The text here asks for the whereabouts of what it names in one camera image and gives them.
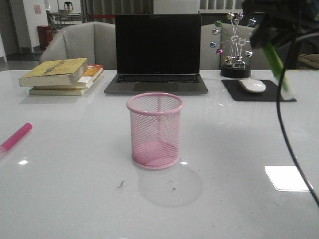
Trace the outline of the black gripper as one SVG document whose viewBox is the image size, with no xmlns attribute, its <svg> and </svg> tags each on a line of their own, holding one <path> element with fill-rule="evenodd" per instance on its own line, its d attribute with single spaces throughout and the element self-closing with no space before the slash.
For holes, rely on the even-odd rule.
<svg viewBox="0 0 319 239">
<path fill-rule="evenodd" d="M 306 0 L 245 0 L 242 2 L 244 15 L 253 17 L 262 14 L 250 37 L 252 48 L 262 48 L 267 43 L 282 46 L 298 34 L 302 11 Z"/>
</svg>

